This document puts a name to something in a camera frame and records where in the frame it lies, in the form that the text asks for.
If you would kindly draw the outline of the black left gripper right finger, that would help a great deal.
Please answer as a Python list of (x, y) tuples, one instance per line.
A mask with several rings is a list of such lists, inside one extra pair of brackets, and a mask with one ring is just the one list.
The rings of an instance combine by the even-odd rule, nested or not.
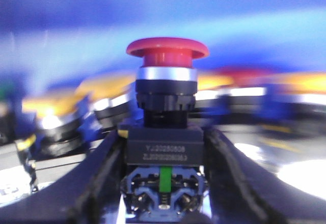
[(325, 138), (209, 128), (213, 223), (325, 223)]

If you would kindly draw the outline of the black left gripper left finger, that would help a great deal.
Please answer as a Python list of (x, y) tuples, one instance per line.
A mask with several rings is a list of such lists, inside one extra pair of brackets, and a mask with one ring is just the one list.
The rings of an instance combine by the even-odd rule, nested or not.
[(1, 208), (1, 223), (116, 223), (122, 144), (116, 131), (58, 181)]

